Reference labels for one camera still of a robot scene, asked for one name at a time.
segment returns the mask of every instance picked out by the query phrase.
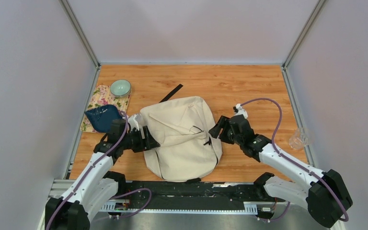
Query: white bracket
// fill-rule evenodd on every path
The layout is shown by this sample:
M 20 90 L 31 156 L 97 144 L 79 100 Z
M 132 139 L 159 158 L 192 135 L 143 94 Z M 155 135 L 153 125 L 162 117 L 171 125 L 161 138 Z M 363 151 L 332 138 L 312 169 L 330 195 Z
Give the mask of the white bracket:
M 281 198 L 307 209 L 308 204 L 305 199 L 308 197 L 308 192 L 296 183 L 273 176 L 266 181 L 263 187 L 269 196 Z
M 88 213 L 88 220 L 91 222 L 95 215 L 99 212 L 101 207 L 116 194 L 118 191 L 118 183 L 113 179 L 104 178 L 96 187 L 89 204 L 84 207 L 85 212 Z
M 136 128 L 137 130 L 140 130 L 139 122 L 142 120 L 142 116 L 140 114 L 134 114 L 129 117 L 127 122 L 130 125 L 130 130 L 133 130 L 133 128 Z
M 241 104 L 236 104 L 235 108 L 238 110 L 238 112 L 235 114 L 236 115 L 243 115 L 245 117 L 245 119 L 247 119 L 248 115 L 246 110 L 244 110 L 241 106 Z

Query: bag strap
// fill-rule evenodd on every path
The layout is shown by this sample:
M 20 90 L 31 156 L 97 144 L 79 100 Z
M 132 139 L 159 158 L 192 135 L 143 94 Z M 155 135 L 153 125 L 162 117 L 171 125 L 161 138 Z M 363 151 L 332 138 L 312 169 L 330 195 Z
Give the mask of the bag strap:
M 190 180 L 187 180 L 186 182 L 184 182 L 185 184 L 193 184 L 193 183 L 198 183 L 201 181 L 201 178 L 194 178 L 194 179 L 190 179 Z
M 176 92 L 178 92 L 183 87 L 182 84 L 177 85 L 168 95 L 166 95 L 159 103 L 169 100 Z

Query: floral placemat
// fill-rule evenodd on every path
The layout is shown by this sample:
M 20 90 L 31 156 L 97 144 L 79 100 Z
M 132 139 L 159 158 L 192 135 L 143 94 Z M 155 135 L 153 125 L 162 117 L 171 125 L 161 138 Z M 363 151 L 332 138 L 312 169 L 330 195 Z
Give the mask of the floral placemat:
M 115 97 L 115 95 L 111 93 L 110 89 L 111 87 L 107 85 L 97 86 L 94 90 L 94 93 L 92 94 L 87 110 L 94 109 L 96 107 L 100 107 L 107 104 L 113 104 L 118 108 L 119 111 L 126 112 L 127 106 L 129 105 L 130 94 L 126 97 L 117 98 Z M 84 119 L 82 120 L 80 130 L 82 132 L 98 133 L 92 127 L 91 122 L 88 120 L 86 115 L 84 115 Z

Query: black base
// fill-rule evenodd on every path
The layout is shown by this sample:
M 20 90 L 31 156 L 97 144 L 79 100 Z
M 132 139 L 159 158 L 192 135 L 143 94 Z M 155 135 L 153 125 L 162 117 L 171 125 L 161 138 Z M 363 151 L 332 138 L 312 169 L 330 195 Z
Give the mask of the black base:
M 62 198 L 50 198 L 46 203 L 45 228 L 54 211 L 63 201 Z M 51 230 L 89 230 L 90 221 L 84 207 L 79 203 L 66 202 L 57 213 L 50 226 Z
M 335 192 L 345 209 L 348 210 L 353 201 L 341 175 L 331 169 L 322 178 Z M 306 201 L 308 212 L 312 218 L 324 227 L 332 227 L 343 215 L 338 203 L 321 182 L 312 183 Z
M 146 209 L 245 210 L 243 204 L 245 201 L 275 201 L 266 192 L 262 192 L 263 187 L 260 185 L 213 186 L 218 184 L 224 183 L 196 182 L 186 184 L 162 181 L 132 181 L 126 183 L 126 188 L 128 191 L 138 188 L 148 188 L 152 191 L 152 198 Z M 127 196 L 126 199 L 130 203 L 129 208 L 141 208 L 148 197 L 149 194 L 143 192 L 134 193 Z

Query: metal frame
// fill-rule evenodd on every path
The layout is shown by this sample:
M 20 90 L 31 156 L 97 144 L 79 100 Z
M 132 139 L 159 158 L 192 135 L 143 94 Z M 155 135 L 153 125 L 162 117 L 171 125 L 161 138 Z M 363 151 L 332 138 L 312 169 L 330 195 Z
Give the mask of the metal frame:
M 101 62 L 101 65 L 240 65 L 240 66 L 282 66 L 283 63 L 258 62 Z
M 85 108 L 88 107 L 89 103 L 90 103 L 90 99 L 91 99 L 91 95 L 92 93 L 94 92 L 95 90 L 95 86 L 96 86 L 96 83 L 98 81 L 98 77 L 99 77 L 99 72 L 101 71 L 101 66 L 99 66 L 97 69 L 96 69 L 96 72 L 95 72 L 95 76 L 92 80 L 92 85 L 91 85 L 91 89 L 90 89 L 90 92 L 88 93 L 88 95 L 86 96 L 86 103 L 85 103 L 85 107 L 84 107 L 84 110 Z M 84 113 L 82 113 L 81 115 L 81 118 L 80 118 L 80 124 L 82 122 L 82 120 L 84 119 Z M 65 175 L 64 175 L 64 178 L 65 179 L 68 179 L 69 178 L 69 175 L 71 173 L 71 169 L 72 169 L 72 165 L 74 164 L 74 159 L 75 159 L 75 155 L 77 153 L 77 149 L 78 149 L 78 145 L 80 143 L 80 139 L 81 139 L 81 134 L 82 134 L 82 131 L 80 130 L 80 128 L 78 128 L 78 131 L 77 133 L 75 134 L 75 138 L 74 138 L 74 145 L 72 147 L 72 150 L 71 150 L 71 156 L 70 156 L 70 159 L 69 159 L 69 164 L 67 166 L 67 169 L 66 169 L 66 172 L 65 172 Z
M 298 100 L 294 94 L 294 85 L 293 82 L 290 80 L 290 74 L 288 72 L 288 67 L 290 66 L 295 54 L 297 53 L 299 47 L 303 43 L 306 35 L 310 31 L 312 25 L 314 24 L 315 20 L 318 18 L 318 15 L 320 14 L 321 10 L 323 9 L 325 3 L 328 0 L 318 0 L 317 4 L 315 5 L 314 10 L 312 11 L 310 17 L 308 18 L 307 22 L 305 23 L 301 33 L 299 34 L 296 42 L 294 43 L 292 49 L 290 50 L 289 54 L 287 55 L 286 60 L 284 61 L 281 71 L 283 73 L 284 83 L 286 84 L 288 97 L 290 98 L 291 107 L 293 108 L 294 117 L 297 122 L 297 127 L 305 127 L 306 123 L 304 121 L 304 118 L 302 117 L 300 113 L 300 106 L 298 103 Z M 314 159 L 312 157 L 312 150 L 309 146 L 304 147 L 305 155 L 307 157 L 308 163 L 315 165 Z
M 90 56 L 92 62 L 94 63 L 96 68 L 99 68 L 101 64 L 99 63 L 98 59 L 96 58 L 96 55 L 90 45 L 90 43 L 87 40 L 87 37 L 85 36 L 84 32 L 82 31 L 82 28 L 80 26 L 80 23 L 77 20 L 77 17 L 75 16 L 74 12 L 72 11 L 72 8 L 67 0 L 58 0 L 63 7 L 66 15 L 68 16 L 72 26 L 74 27 L 75 32 L 77 33 L 78 37 L 81 40 L 82 45 L 84 46 L 85 50 L 87 51 L 88 55 Z
M 284 68 L 287 68 L 290 65 L 290 63 L 293 60 L 299 46 L 304 41 L 305 36 L 310 31 L 312 25 L 314 24 L 315 20 L 317 19 L 319 13 L 321 12 L 322 8 L 324 7 L 324 5 L 327 1 L 328 0 L 319 0 L 317 2 L 317 5 L 315 5 L 314 10 L 312 11 L 310 17 L 308 18 L 307 22 L 305 23 L 301 33 L 299 34 L 296 42 L 294 43 L 292 49 L 290 50 L 289 54 L 287 55 L 286 60 L 283 63 Z

